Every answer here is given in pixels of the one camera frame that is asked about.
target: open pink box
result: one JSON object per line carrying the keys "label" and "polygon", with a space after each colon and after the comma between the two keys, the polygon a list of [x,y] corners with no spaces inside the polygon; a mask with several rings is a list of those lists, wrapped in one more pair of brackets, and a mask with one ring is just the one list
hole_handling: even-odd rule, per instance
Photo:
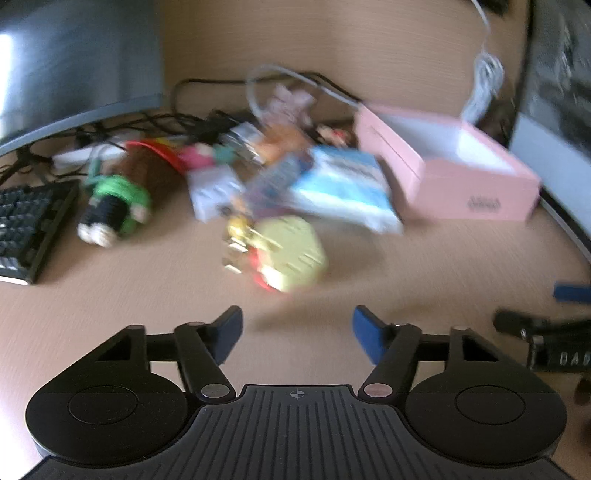
{"label": "open pink box", "polygon": [[383,159],[403,219],[526,220],[540,179],[506,149],[449,116],[362,106],[359,149]]}

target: knitted toy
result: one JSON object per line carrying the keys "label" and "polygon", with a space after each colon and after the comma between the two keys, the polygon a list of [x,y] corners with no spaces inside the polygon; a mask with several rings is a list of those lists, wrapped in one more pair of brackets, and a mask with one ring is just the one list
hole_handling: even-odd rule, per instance
{"label": "knitted toy", "polygon": [[127,155],[109,176],[91,167],[92,197],[78,224],[78,236],[87,243],[112,247],[137,224],[147,223],[161,201],[181,183],[184,168],[166,145],[144,140],[128,142]]}

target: yellow sponge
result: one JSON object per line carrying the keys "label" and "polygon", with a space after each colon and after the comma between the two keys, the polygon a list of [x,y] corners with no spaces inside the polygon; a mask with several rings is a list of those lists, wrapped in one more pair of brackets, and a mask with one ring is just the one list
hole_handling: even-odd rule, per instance
{"label": "yellow sponge", "polygon": [[326,268],[326,256],[312,226],[296,216],[263,220],[259,236],[258,271],[269,286],[287,292],[316,282]]}

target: monitor stand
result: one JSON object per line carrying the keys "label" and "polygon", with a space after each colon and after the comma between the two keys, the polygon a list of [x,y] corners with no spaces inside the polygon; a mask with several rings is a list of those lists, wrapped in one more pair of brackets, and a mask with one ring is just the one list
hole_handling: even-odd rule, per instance
{"label": "monitor stand", "polygon": [[12,177],[16,172],[24,167],[31,167],[35,172],[35,175],[41,180],[43,183],[47,182],[47,177],[39,168],[41,163],[47,163],[51,161],[48,157],[43,157],[42,155],[37,155],[31,152],[30,147],[21,147],[16,150],[17,160],[15,163],[10,165],[10,167],[0,175],[0,186],[2,186],[10,177]]}

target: monitor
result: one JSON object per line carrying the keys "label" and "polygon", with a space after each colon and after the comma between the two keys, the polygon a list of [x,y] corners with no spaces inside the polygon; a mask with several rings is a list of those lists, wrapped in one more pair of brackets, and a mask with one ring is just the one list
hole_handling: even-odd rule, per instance
{"label": "monitor", "polygon": [[0,155],[162,94],[155,0],[0,0]]}

